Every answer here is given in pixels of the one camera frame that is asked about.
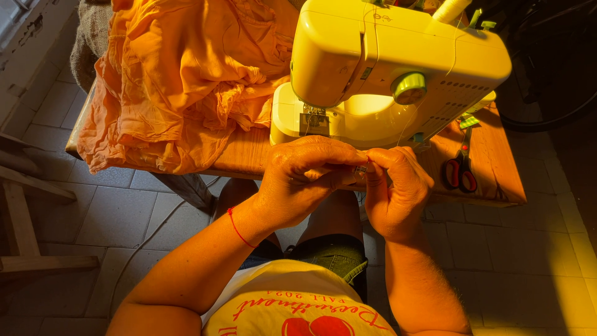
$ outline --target wooden chair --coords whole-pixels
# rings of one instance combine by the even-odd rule
[[[10,256],[0,256],[0,298],[39,277],[92,270],[96,256],[41,256],[25,194],[57,203],[71,203],[76,196],[53,184],[0,166],[0,212],[7,231]]]

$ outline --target scissors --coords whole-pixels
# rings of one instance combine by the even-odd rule
[[[448,190],[459,188],[463,193],[474,193],[477,190],[477,180],[470,171],[469,151],[472,133],[472,126],[467,127],[458,155],[442,165],[442,180]]]

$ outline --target yellow t-shirt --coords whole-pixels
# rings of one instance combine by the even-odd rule
[[[341,277],[321,266],[276,260],[241,282],[202,335],[396,335]]]

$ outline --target white sewing machine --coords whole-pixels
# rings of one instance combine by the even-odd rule
[[[361,0],[305,2],[270,143],[323,135],[357,149],[418,148],[477,104],[512,64],[499,36],[455,20],[463,7],[452,2],[470,0],[447,0],[433,17]]]

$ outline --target power cord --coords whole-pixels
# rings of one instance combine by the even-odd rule
[[[219,179],[221,178],[221,176],[216,177],[215,179],[213,179],[213,181],[207,183],[205,185],[205,187],[210,187],[213,184],[215,184]],[[156,233],[158,233],[158,231],[164,226],[164,224],[170,219],[170,217],[172,217],[172,215],[174,214],[174,212],[176,211],[176,209],[180,208],[181,205],[185,204],[186,201],[182,200],[179,204],[177,204],[172,211],[170,211],[170,213],[168,214],[168,216],[166,216],[166,218],[164,218],[164,220],[158,225],[158,227],[156,227],[156,229],[153,231],[153,233],[151,235],[149,235],[149,237],[147,239],[145,239],[143,241],[143,243],[139,244],[139,246],[132,252],[131,256],[128,257],[127,261],[124,263],[124,267],[122,268],[122,270],[120,271],[120,273],[118,274],[118,278],[116,278],[116,283],[114,284],[114,288],[112,289],[112,294],[110,295],[110,305],[108,306],[108,321],[111,322],[112,321],[112,303],[114,301],[114,295],[116,294],[116,287],[118,287],[118,283],[120,282],[120,278],[122,277],[122,275],[124,274],[124,271],[127,269],[128,265],[130,264],[131,260],[133,260],[133,257],[135,256],[135,254],[137,254],[137,252],[143,247],[145,246],[145,244],[147,242],[149,242],[151,240],[151,238],[153,238],[155,236]]]

